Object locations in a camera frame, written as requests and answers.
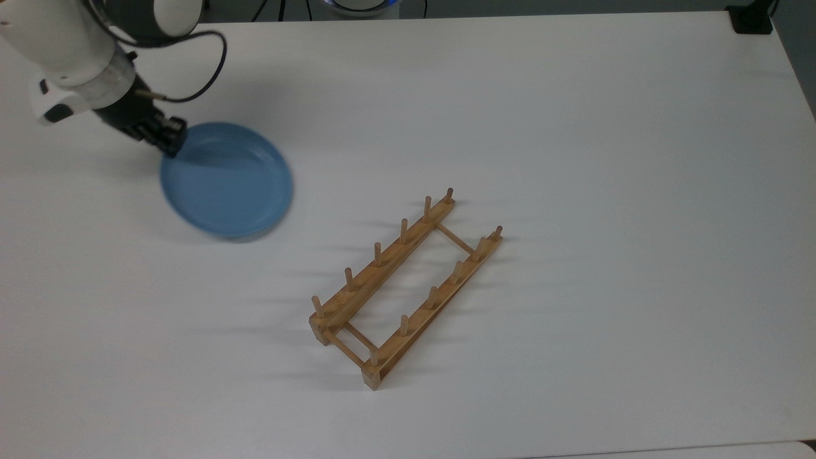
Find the white table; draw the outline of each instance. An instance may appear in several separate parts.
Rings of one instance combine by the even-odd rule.
[[[159,157],[30,119],[0,44],[3,457],[531,457],[816,437],[816,123],[778,37],[720,12],[222,25],[191,123],[254,128],[295,200],[234,243]],[[142,52],[187,94],[214,42]],[[494,259],[372,392],[307,325],[448,186]],[[436,234],[355,324],[382,341]]]

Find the white robot link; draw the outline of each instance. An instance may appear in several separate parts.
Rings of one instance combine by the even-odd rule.
[[[93,110],[108,125],[145,140],[174,157],[184,143],[187,123],[166,117],[153,99],[185,102],[200,96],[218,76],[226,40],[215,31],[191,33],[203,0],[0,0],[0,36],[42,74],[29,83],[34,113],[43,124]],[[122,38],[115,25],[132,37]],[[136,73],[133,47],[167,47],[210,34],[224,45],[212,79],[183,99],[151,92]]]

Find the wooden peg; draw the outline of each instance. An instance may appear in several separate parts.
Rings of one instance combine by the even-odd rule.
[[[400,224],[400,244],[406,243],[408,240],[408,219],[403,218]]]
[[[374,266],[378,268],[383,265],[383,254],[381,252],[382,248],[382,244],[374,243]]]
[[[428,300],[425,301],[425,305],[424,305],[425,309],[426,310],[432,310],[433,306],[434,306],[434,303],[436,303],[436,302],[437,302],[437,288],[436,287],[431,287],[431,291],[428,293]]]
[[[456,266],[454,267],[454,275],[450,278],[450,281],[456,285],[459,283],[459,278],[462,277],[462,268],[464,267],[464,263],[461,261],[456,262]]]
[[[354,276],[352,276],[351,268],[346,268],[346,287],[349,292],[354,292]]]
[[[425,211],[422,214],[422,222],[428,223],[431,220],[431,197],[425,196]]]
[[[503,230],[502,225],[496,226],[496,231],[494,231],[493,234],[491,234],[488,239],[494,242],[498,241],[502,235],[502,230]]]
[[[485,255],[485,249],[487,247],[487,238],[479,239],[479,245],[476,246],[476,251],[473,252],[473,260],[479,261]]]
[[[320,298],[317,295],[312,296],[312,304],[314,305],[314,312],[317,313],[318,319],[323,319],[325,315],[323,315],[323,305],[320,304]]]
[[[405,314],[400,317],[400,336],[408,336],[408,316]]]

